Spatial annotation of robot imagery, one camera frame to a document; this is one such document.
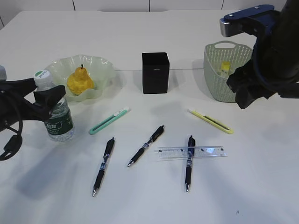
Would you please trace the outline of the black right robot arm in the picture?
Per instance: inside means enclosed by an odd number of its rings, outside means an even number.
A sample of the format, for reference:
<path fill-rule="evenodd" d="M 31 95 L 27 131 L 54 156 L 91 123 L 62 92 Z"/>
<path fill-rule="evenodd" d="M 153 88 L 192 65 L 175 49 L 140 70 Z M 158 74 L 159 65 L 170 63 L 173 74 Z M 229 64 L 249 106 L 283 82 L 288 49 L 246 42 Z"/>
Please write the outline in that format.
<path fill-rule="evenodd" d="M 229 76 L 227 85 L 241 109 L 278 94 L 299 97 L 299 2 L 288 0 L 282 11 L 258 5 L 220 19 L 221 34 L 256 37 L 251 58 Z"/>

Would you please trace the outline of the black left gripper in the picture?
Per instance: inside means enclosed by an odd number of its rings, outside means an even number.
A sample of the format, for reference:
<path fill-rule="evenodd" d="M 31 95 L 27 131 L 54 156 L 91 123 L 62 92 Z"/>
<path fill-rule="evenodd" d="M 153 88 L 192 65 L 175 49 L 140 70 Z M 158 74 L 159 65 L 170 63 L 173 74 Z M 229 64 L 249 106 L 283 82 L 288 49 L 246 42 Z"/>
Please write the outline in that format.
<path fill-rule="evenodd" d="M 0 82 L 0 131 L 23 131 L 24 120 L 46 121 L 51 117 L 57 103 L 65 96 L 63 85 L 45 91 L 35 91 L 35 102 L 31 103 L 24 96 L 37 88 L 33 78 Z M 23 119 L 19 106 L 23 101 Z"/>

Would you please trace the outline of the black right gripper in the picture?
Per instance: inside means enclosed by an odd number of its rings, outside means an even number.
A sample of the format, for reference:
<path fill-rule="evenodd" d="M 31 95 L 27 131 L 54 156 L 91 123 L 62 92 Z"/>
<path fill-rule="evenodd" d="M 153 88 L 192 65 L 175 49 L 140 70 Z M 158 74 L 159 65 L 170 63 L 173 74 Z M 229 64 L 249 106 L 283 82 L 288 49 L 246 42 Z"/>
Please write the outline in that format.
<path fill-rule="evenodd" d="M 235 102 L 241 109 L 250 106 L 259 98 L 269 99 L 275 92 L 264 88 L 258 83 L 252 60 L 235 70 L 226 81 L 230 90 L 235 93 Z"/>

